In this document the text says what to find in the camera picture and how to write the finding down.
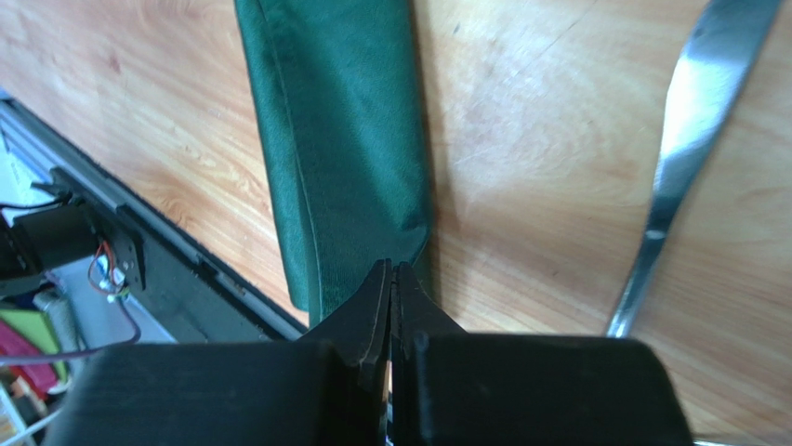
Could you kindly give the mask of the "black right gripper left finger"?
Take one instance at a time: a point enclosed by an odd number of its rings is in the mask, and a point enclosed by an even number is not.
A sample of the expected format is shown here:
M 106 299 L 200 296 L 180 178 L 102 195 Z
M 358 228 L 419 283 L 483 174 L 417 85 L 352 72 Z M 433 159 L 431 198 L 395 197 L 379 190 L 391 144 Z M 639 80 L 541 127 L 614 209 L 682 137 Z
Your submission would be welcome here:
M 48 445 L 381 445 L 389 289 L 379 260 L 294 341 L 136 344 L 97 354 Z

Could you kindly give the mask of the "dark green cloth napkin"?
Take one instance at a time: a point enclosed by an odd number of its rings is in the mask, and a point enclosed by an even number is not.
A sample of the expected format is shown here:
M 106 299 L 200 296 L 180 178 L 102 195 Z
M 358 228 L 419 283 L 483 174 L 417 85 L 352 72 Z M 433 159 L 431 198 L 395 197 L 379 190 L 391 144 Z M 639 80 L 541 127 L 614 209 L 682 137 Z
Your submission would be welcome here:
M 292 304 L 319 324 L 380 259 L 426 277 L 433 215 L 411 3 L 235 8 Z

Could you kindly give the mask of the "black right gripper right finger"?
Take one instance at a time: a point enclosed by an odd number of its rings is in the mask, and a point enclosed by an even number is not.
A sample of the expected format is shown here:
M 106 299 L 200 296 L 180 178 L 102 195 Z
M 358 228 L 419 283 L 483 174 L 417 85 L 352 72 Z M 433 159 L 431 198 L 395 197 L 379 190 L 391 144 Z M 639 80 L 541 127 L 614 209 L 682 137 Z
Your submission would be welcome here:
M 662 362 L 632 339 L 465 331 L 399 265 L 391 295 L 397 445 L 690 445 Z

